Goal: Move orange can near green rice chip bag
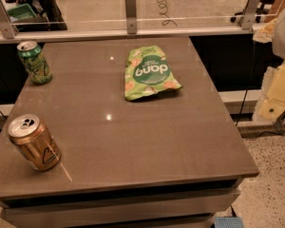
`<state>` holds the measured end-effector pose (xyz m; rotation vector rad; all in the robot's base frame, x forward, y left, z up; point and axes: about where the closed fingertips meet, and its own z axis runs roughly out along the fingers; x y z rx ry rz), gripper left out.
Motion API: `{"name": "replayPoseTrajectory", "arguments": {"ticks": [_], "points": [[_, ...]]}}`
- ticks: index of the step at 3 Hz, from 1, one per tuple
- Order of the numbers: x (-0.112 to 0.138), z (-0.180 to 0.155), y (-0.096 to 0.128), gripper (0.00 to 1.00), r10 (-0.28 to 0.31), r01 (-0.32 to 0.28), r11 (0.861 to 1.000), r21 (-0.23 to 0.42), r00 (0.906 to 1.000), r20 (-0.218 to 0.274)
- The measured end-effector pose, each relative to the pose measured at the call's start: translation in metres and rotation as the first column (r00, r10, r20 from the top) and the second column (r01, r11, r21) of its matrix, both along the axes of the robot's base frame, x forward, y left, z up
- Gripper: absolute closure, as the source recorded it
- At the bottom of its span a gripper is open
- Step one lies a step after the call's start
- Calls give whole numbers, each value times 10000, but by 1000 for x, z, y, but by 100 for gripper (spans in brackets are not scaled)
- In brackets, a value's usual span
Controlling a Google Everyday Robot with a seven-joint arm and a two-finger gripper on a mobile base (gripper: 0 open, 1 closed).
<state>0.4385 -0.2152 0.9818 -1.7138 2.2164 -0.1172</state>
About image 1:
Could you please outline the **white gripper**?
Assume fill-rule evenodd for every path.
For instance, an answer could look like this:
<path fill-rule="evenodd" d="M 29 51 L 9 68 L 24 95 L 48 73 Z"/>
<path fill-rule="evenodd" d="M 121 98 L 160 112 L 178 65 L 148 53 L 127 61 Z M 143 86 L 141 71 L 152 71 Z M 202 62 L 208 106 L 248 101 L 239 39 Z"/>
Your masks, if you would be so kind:
<path fill-rule="evenodd" d="M 261 94 L 253 114 L 254 122 L 274 123 L 285 112 L 285 61 L 281 66 L 267 67 Z"/>

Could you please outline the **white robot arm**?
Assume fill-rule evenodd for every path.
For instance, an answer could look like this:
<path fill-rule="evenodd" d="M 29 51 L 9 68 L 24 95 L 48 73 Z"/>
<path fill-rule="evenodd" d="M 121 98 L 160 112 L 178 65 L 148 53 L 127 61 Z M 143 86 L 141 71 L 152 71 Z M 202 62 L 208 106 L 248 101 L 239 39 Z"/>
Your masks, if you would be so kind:
<path fill-rule="evenodd" d="M 283 59 L 277 68 L 267 67 L 253 114 L 254 122 L 274 123 L 285 112 L 285 9 L 261 28 L 253 40 L 271 42 L 274 55 Z"/>

